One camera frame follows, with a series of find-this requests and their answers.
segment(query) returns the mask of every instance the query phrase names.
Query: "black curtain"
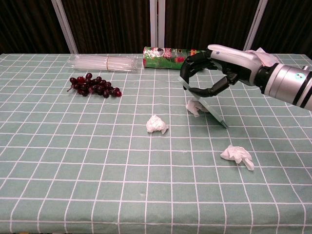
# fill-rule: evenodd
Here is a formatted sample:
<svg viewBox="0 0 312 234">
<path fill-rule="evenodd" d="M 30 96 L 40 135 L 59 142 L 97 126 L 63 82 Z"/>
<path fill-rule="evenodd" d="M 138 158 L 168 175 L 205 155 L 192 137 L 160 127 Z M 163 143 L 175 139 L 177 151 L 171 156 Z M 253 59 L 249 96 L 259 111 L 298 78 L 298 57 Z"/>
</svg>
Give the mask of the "black curtain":
<svg viewBox="0 0 312 234">
<path fill-rule="evenodd" d="M 69 53 L 51 0 L 0 0 L 0 54 Z"/>
<path fill-rule="evenodd" d="M 312 58 L 312 0 L 269 0 L 252 49 Z"/>
<path fill-rule="evenodd" d="M 243 49 L 259 0 L 168 0 L 165 46 L 205 49 L 221 44 Z"/>
<path fill-rule="evenodd" d="M 142 53 L 151 44 L 148 0 L 63 0 L 79 53 Z"/>
</svg>

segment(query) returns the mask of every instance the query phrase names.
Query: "green checkered tablecloth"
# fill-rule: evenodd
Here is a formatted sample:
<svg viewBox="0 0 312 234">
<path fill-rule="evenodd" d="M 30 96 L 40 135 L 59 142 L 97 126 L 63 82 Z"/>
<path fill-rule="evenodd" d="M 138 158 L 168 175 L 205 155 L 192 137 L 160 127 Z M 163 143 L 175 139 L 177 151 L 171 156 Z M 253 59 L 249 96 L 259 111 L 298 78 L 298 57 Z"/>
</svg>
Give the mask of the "green checkered tablecloth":
<svg viewBox="0 0 312 234">
<path fill-rule="evenodd" d="M 225 129 L 187 112 L 179 71 L 94 72 L 123 96 L 82 97 L 66 92 L 85 74 L 68 58 L 0 56 L 0 233 L 312 233 L 311 112 L 238 83 L 210 99 Z M 147 133 L 152 114 L 164 135 Z M 229 144 L 251 153 L 253 172 L 220 158 Z"/>
</svg>

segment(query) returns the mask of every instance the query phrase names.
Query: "crumpled tissue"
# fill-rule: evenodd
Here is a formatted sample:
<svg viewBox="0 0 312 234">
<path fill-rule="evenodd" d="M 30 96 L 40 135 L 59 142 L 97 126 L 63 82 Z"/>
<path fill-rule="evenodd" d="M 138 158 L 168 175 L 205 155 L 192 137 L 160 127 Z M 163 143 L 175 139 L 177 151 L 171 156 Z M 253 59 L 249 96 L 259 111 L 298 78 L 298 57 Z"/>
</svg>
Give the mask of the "crumpled tissue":
<svg viewBox="0 0 312 234">
<path fill-rule="evenodd" d="M 154 131 L 161 131 L 164 134 L 169 127 L 164 121 L 161 120 L 157 115 L 153 115 L 146 123 L 146 129 L 148 133 Z"/>
<path fill-rule="evenodd" d="M 199 116 L 198 111 L 201 110 L 203 112 L 209 112 L 206 107 L 204 107 L 199 101 L 195 101 L 193 99 L 188 100 L 186 104 L 186 109 L 191 112 L 195 117 Z"/>
<path fill-rule="evenodd" d="M 243 161 L 249 171 L 254 170 L 252 156 L 243 147 L 229 145 L 220 156 L 226 160 L 233 160 L 237 164 Z"/>
<path fill-rule="evenodd" d="M 261 47 L 257 49 L 256 51 L 254 50 L 246 50 L 245 52 L 247 53 L 252 53 L 258 56 L 258 58 L 261 60 L 263 66 L 268 66 L 271 67 L 275 63 L 280 63 L 274 55 L 266 53 Z"/>
</svg>

